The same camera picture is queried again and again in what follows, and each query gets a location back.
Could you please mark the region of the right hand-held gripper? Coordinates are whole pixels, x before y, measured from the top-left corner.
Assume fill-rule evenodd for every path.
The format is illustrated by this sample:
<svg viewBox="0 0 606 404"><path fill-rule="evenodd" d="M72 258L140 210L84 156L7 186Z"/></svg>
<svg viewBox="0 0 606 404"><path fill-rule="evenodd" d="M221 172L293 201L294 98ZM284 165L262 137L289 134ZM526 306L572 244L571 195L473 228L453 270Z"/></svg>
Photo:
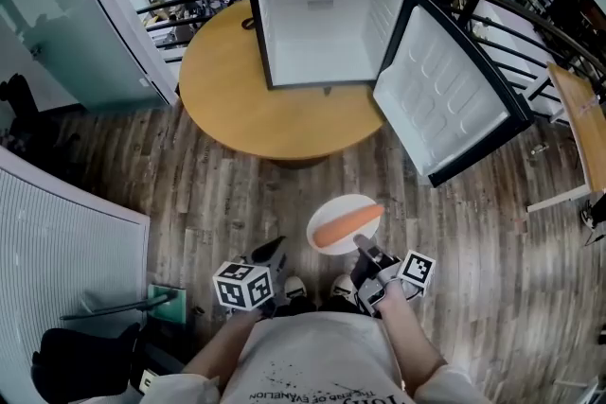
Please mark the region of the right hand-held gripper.
<svg viewBox="0 0 606 404"><path fill-rule="evenodd" d="M391 282L401 283L406 300L420 297L427 290L435 269L433 258L409 250L404 259L385 253L375 242L358 234L354 238L359 257L351 272L356 288L354 301L369 316L386 295Z"/></svg>

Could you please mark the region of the orange carrot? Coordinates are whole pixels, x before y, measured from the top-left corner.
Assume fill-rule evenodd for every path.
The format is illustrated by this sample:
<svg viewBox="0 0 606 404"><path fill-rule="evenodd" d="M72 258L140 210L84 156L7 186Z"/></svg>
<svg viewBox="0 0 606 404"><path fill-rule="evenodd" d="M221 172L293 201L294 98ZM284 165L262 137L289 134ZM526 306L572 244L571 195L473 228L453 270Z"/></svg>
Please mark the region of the orange carrot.
<svg viewBox="0 0 606 404"><path fill-rule="evenodd" d="M384 208L381 205L371 204L326 222L313 232L314 244L319 248L328 247L379 218L383 212Z"/></svg>

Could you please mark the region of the white oval plate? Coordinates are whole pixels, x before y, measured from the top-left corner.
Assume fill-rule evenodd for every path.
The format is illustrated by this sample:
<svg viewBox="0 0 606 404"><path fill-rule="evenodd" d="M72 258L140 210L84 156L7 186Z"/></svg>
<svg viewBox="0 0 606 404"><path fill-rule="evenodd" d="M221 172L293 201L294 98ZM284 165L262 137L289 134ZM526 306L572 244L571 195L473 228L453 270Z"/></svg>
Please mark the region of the white oval plate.
<svg viewBox="0 0 606 404"><path fill-rule="evenodd" d="M374 203L375 202L371 198L362 194L347 194L327 201L315 211L307 225L306 236L308 243L315 251L323 255L346 255L356 251L357 247L353 241L353 237L356 234L362 234L365 237L373 238L379 229L381 217L369 221L353 234L349 234L346 237L339 239L328 247L321 248L317 246L313 239L313 233L324 223Z"/></svg>

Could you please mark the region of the black mini fridge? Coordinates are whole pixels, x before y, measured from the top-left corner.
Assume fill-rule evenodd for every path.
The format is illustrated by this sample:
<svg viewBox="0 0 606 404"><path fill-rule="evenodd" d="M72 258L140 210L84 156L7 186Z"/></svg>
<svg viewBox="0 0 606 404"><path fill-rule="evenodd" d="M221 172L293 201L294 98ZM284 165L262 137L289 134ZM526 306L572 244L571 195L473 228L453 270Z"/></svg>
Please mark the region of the black mini fridge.
<svg viewBox="0 0 606 404"><path fill-rule="evenodd" d="M437 0L251 0L271 89L369 84L418 173L440 185L533 121Z"/></svg>

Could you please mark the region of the person's left forearm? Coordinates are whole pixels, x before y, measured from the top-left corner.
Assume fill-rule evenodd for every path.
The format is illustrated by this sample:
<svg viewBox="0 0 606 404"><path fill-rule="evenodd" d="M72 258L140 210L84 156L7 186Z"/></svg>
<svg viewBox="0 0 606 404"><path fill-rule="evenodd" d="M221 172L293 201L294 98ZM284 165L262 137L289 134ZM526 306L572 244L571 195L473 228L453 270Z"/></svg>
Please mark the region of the person's left forearm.
<svg viewBox="0 0 606 404"><path fill-rule="evenodd" d="M242 349L260 318L258 308L234 314L184 367L182 373L216 378L219 388L223 389L235 372Z"/></svg>

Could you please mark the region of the person's left white shoe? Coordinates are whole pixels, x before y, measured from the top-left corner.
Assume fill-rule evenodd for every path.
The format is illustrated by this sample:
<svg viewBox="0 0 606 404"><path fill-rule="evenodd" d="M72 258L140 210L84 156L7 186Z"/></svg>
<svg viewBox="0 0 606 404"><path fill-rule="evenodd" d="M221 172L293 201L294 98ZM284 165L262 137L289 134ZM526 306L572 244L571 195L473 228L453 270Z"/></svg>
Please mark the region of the person's left white shoe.
<svg viewBox="0 0 606 404"><path fill-rule="evenodd" d="M307 288L298 276L289 276L284 282L283 290L284 296L289 300L307 296Z"/></svg>

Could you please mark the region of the person's white shoe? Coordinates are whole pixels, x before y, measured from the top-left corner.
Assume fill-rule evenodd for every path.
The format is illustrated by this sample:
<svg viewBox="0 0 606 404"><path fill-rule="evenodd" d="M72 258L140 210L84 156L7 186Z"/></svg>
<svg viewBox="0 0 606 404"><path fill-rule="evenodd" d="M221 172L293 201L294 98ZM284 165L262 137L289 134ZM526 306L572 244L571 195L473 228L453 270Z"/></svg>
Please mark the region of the person's white shoe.
<svg viewBox="0 0 606 404"><path fill-rule="evenodd" d="M349 301L354 299L354 295L356 293L356 288L350 278L350 276L346 273L339 275L332 283L330 289L331 297L343 297Z"/></svg>
<svg viewBox="0 0 606 404"><path fill-rule="evenodd" d="M289 300L307 296L307 288L298 276L289 276L284 282L283 290L284 296Z"/></svg>

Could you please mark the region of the person's black trousers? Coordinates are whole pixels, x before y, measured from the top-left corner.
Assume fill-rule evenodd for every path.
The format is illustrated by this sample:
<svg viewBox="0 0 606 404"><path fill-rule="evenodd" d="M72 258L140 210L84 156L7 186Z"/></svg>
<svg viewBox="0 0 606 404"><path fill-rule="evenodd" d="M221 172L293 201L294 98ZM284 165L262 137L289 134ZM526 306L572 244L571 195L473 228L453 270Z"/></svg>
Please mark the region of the person's black trousers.
<svg viewBox="0 0 606 404"><path fill-rule="evenodd" d="M364 314L354 303L351 303L344 296L332 296L320 307L317 307L307 296L296 296L287 305L278 307L274 313L274 317L290 317L316 311Z"/></svg>

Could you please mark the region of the white printed t-shirt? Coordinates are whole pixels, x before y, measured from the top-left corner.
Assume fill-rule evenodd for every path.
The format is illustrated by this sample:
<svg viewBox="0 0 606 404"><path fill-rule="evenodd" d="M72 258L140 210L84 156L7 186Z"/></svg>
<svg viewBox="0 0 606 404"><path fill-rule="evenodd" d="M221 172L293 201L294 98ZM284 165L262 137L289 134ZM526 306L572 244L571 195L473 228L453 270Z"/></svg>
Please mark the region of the white printed t-shirt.
<svg viewBox="0 0 606 404"><path fill-rule="evenodd" d="M225 389L214 379L154 378L140 404L490 404L446 365L413 396L402 388L383 325L316 311L257 323Z"/></svg>

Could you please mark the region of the green box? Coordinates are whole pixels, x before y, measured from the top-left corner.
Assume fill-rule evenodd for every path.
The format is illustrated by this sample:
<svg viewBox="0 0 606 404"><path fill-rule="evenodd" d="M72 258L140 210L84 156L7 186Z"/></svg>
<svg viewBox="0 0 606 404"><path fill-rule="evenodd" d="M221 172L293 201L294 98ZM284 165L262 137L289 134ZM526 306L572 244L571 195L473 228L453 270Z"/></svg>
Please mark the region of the green box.
<svg viewBox="0 0 606 404"><path fill-rule="evenodd" d="M159 305L148 310L150 317L177 325L184 325L187 322L187 291L185 289L149 284L148 298L162 299Z"/></svg>

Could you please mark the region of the round wooden table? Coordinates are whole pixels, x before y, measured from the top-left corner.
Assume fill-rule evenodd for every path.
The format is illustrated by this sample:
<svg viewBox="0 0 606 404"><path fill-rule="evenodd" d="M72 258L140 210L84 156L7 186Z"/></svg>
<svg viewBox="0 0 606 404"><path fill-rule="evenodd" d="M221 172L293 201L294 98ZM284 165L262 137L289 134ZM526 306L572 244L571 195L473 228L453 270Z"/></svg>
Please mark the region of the round wooden table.
<svg viewBox="0 0 606 404"><path fill-rule="evenodd" d="M365 85L270 90L252 15L241 0L211 18L188 44L179 74L190 118L229 149L279 167L313 167L379 130L385 120Z"/></svg>

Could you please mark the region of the black bag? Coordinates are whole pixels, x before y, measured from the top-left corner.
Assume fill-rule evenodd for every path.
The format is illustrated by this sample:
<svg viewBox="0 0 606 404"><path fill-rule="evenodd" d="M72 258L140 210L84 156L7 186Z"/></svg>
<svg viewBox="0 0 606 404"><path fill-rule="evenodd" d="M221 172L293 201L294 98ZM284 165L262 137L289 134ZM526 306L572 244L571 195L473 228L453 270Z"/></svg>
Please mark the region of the black bag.
<svg viewBox="0 0 606 404"><path fill-rule="evenodd" d="M47 404L71 404L128 389L142 395L153 378L177 374L184 366L152 340L149 328L134 323L112 338L49 329L32 355L30 374Z"/></svg>

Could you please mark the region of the rectangular wooden desk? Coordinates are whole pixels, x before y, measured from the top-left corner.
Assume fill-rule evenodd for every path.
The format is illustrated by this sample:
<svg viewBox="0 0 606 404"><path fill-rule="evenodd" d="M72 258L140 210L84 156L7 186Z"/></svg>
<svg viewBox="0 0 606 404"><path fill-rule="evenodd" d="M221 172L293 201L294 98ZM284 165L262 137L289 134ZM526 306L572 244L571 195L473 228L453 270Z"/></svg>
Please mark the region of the rectangular wooden desk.
<svg viewBox="0 0 606 404"><path fill-rule="evenodd" d="M583 170L582 185L526 208L532 213L606 191L606 116L592 84L555 63L546 67L548 81L557 90L576 143Z"/></svg>

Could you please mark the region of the black chair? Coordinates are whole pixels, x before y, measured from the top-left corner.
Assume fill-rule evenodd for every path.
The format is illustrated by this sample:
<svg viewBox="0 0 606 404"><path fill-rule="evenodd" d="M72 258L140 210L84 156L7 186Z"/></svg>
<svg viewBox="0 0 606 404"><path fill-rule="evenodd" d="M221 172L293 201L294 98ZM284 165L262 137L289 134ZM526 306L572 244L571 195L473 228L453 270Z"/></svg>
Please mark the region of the black chair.
<svg viewBox="0 0 606 404"><path fill-rule="evenodd" d="M24 143L23 154L27 159L45 159L53 149L70 150L80 141L80 136L72 133L64 144L57 144L60 127L38 110L23 75L15 73L0 83L0 100L7 101L14 111L9 134Z"/></svg>

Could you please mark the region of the frosted glass door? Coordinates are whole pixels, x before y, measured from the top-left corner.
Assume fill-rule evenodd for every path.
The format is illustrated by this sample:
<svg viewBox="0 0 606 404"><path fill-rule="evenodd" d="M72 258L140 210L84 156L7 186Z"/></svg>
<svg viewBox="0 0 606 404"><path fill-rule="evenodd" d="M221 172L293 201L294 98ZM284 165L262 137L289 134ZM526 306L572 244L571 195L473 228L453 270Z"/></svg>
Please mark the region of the frosted glass door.
<svg viewBox="0 0 606 404"><path fill-rule="evenodd" d="M176 81L129 0L0 0L0 80L23 75L42 111L172 105Z"/></svg>

